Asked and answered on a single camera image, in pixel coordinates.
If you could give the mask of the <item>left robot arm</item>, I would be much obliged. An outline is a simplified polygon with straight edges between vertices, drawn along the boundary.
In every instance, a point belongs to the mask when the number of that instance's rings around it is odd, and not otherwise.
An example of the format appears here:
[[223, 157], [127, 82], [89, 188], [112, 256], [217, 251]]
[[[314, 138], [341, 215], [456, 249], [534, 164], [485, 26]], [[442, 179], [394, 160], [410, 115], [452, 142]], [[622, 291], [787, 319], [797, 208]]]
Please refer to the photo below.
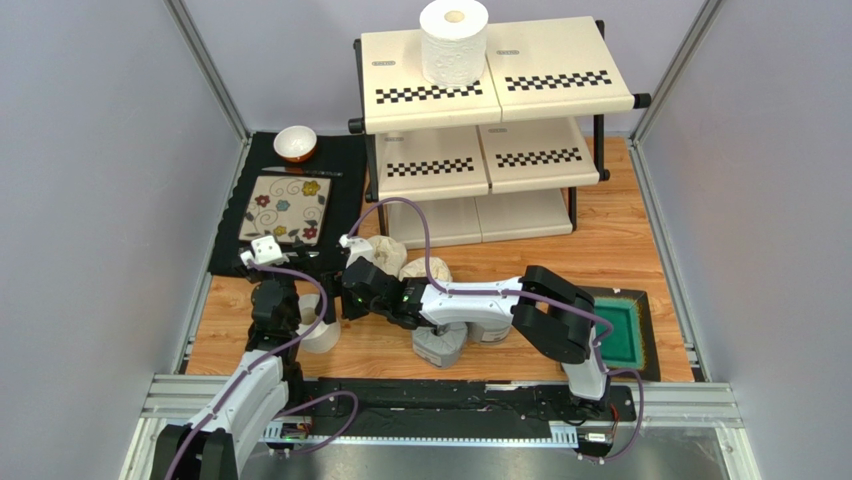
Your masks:
[[271, 237], [239, 255], [252, 293], [252, 324], [238, 367], [190, 420], [165, 426], [155, 443], [153, 479], [237, 479], [261, 434], [303, 384], [298, 346], [313, 333], [303, 327], [295, 280], [318, 286], [303, 272], [311, 257], [302, 243], [286, 254]]

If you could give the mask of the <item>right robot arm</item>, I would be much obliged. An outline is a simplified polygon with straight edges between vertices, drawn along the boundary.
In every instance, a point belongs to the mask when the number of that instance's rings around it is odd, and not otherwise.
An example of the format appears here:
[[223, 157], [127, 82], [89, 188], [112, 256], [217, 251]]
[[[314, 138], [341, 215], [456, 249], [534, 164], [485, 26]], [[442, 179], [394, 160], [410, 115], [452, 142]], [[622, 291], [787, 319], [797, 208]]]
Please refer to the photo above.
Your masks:
[[427, 277], [399, 279], [372, 262], [351, 261], [333, 280], [348, 320], [375, 314], [410, 331], [413, 351], [435, 368], [448, 368], [468, 342], [495, 344], [511, 330], [558, 362], [579, 401], [601, 402], [610, 380], [599, 351], [611, 324], [596, 314], [586, 290], [542, 266], [520, 277], [482, 283]]

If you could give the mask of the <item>white paper roll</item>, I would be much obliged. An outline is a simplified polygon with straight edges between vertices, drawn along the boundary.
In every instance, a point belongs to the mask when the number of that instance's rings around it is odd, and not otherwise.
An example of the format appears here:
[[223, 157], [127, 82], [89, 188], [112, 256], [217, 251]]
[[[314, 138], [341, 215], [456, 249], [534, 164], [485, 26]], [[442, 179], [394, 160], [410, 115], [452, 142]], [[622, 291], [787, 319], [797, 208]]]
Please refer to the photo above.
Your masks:
[[479, 1], [432, 1], [419, 15], [424, 79], [440, 87], [472, 85], [486, 65], [489, 13]]
[[301, 322], [297, 334], [303, 336], [301, 349], [312, 354], [330, 352], [341, 336], [341, 326], [338, 322], [328, 324], [318, 319], [317, 308], [320, 302], [318, 294], [301, 296], [298, 302]]

